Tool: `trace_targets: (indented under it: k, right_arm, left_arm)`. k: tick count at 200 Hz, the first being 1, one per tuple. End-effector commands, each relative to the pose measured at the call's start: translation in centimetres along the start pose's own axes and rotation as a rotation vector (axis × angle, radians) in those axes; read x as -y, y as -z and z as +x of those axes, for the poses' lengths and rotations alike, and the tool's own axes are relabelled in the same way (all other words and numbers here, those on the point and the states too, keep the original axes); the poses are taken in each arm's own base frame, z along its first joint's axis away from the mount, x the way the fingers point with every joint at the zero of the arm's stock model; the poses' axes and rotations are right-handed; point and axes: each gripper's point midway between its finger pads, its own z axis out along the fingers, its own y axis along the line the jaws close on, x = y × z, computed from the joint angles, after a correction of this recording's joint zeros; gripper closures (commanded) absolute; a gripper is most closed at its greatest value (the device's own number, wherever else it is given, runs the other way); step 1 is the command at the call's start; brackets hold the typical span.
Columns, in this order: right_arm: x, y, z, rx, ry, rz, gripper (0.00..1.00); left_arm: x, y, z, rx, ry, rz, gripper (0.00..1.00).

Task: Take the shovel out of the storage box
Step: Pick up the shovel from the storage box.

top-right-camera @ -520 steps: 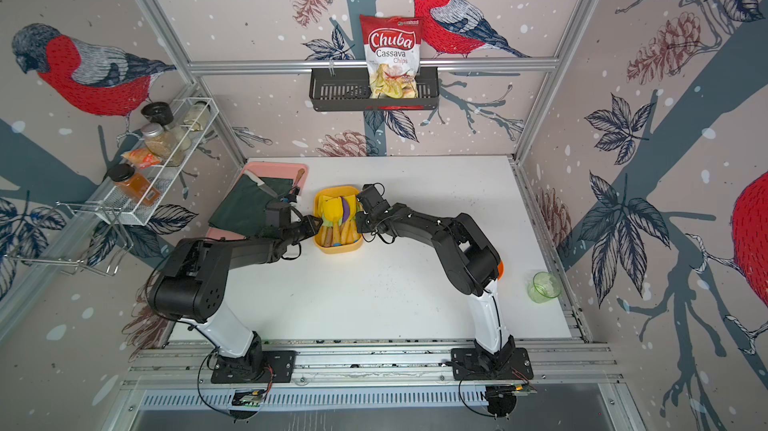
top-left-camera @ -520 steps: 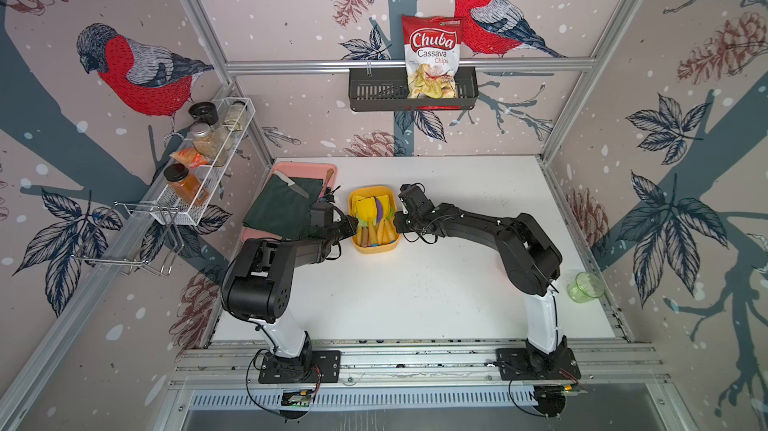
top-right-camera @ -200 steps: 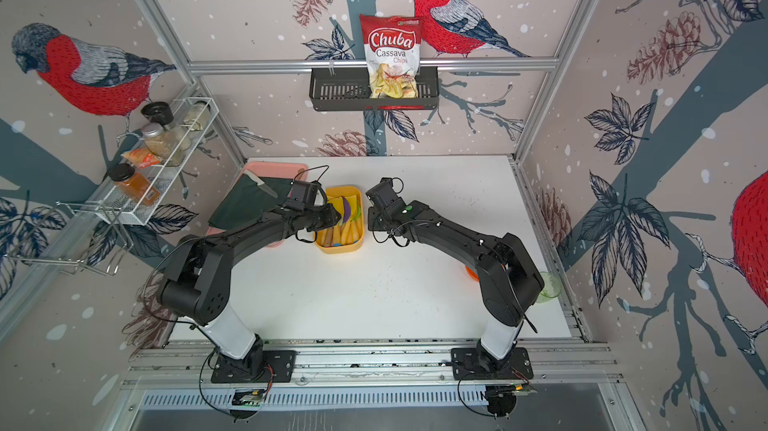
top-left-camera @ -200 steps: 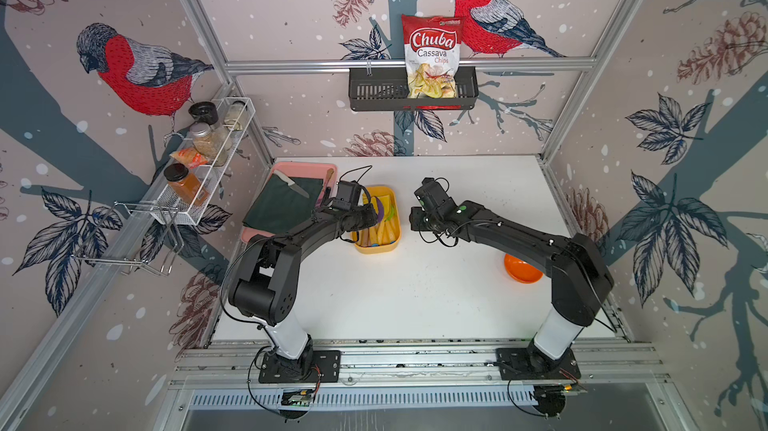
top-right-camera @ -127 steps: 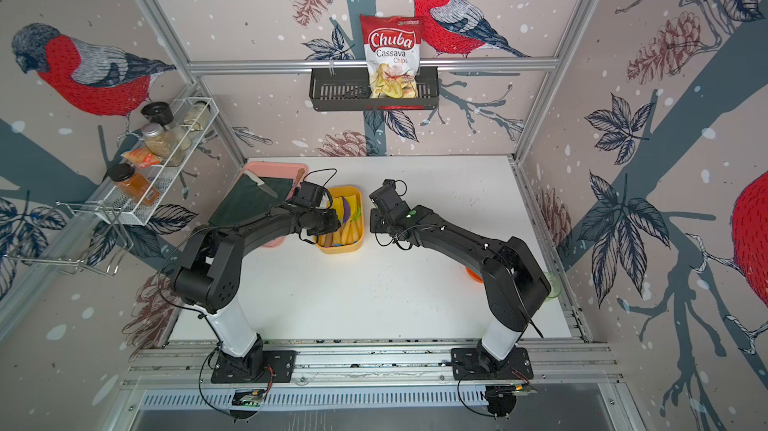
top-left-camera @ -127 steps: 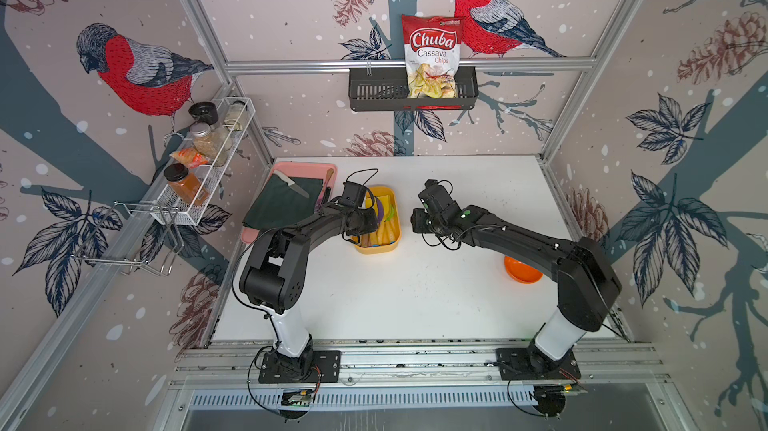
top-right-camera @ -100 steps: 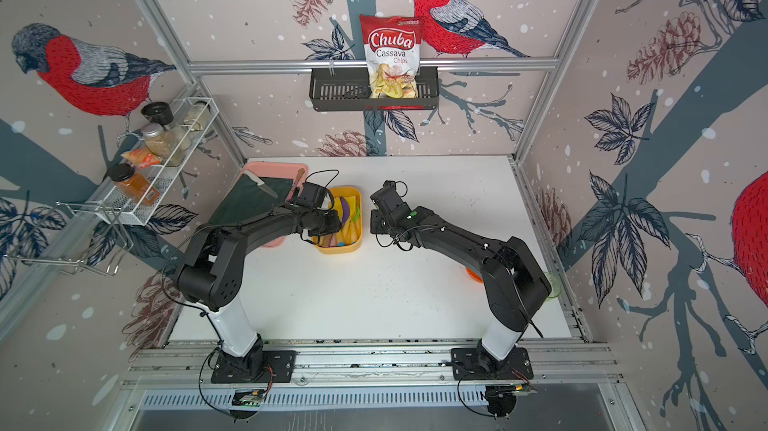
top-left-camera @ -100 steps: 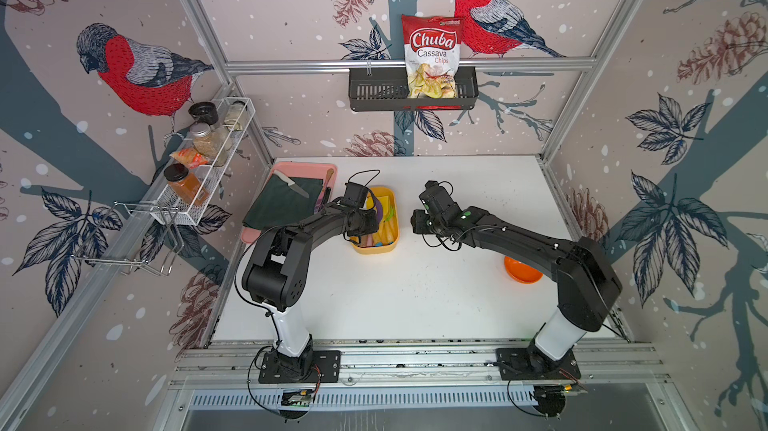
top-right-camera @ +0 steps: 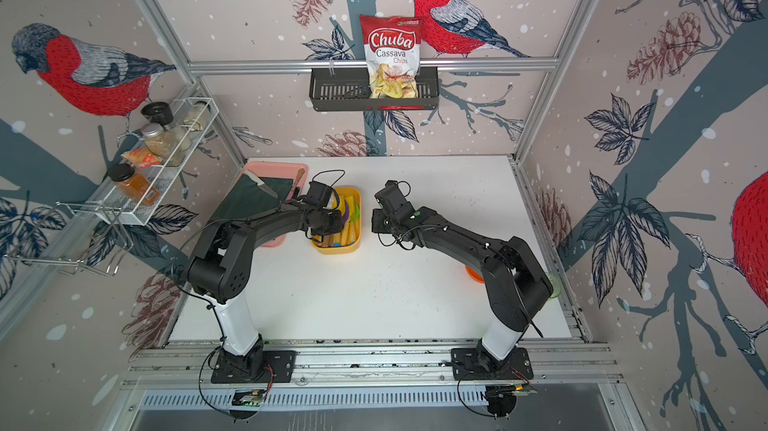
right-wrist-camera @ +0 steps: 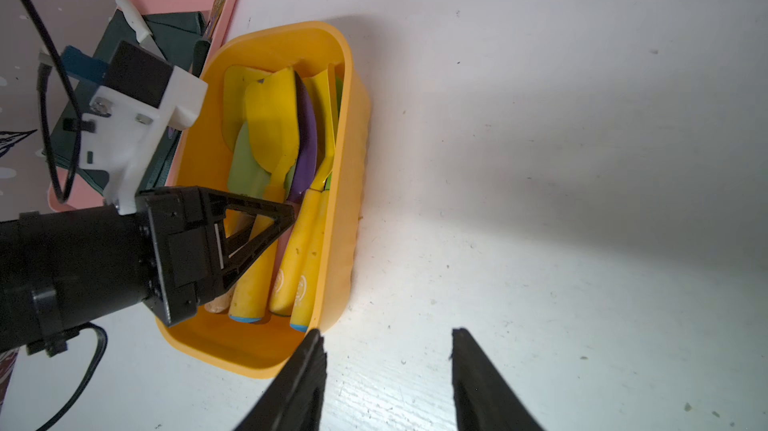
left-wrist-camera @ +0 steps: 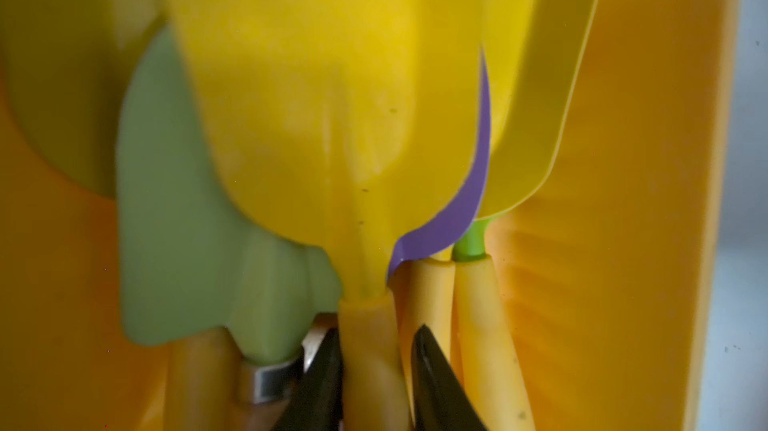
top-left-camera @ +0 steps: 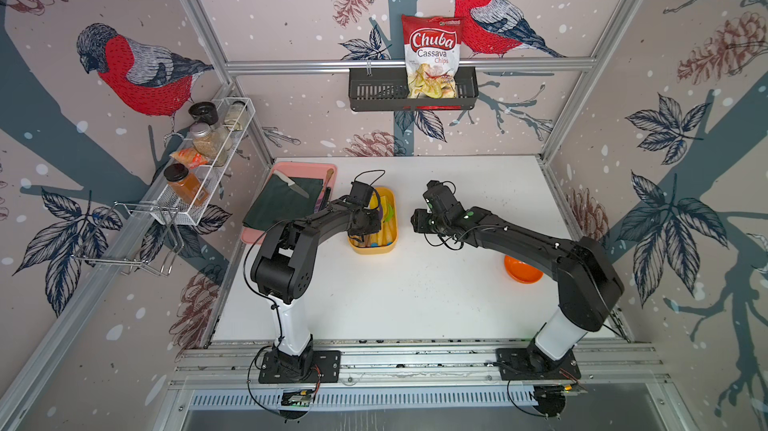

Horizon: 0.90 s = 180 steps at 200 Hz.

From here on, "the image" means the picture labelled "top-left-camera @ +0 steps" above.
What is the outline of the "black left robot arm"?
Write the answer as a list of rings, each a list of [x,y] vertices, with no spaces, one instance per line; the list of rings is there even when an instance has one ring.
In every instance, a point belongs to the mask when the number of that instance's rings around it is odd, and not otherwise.
[[[339,233],[357,241],[378,233],[382,211],[370,205],[375,194],[373,189],[347,194],[312,215],[279,222],[264,234],[255,258],[246,260],[246,285],[275,312],[279,353],[299,358],[311,352],[312,335],[299,299],[312,281],[318,249]]]

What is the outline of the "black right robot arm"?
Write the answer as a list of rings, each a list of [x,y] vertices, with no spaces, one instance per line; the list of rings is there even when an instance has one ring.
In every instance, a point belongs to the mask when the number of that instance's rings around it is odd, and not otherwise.
[[[432,180],[427,207],[411,217],[422,235],[497,251],[529,265],[557,283],[558,307],[527,348],[529,367],[549,371],[588,333],[597,332],[625,291],[604,249],[592,238],[555,238],[521,227],[480,207],[466,209],[445,184]]]

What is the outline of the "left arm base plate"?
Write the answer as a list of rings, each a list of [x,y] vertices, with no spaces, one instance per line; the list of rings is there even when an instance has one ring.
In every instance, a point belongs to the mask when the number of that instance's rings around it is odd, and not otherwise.
[[[301,355],[293,356],[270,349],[258,366],[258,383],[337,383],[340,368],[340,351],[315,351],[308,348]]]

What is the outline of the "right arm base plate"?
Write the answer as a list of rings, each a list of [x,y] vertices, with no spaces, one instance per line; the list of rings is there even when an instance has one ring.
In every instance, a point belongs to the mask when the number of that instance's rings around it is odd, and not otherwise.
[[[573,350],[559,360],[552,360],[534,347],[497,348],[495,365],[504,381],[546,381],[581,379]]]

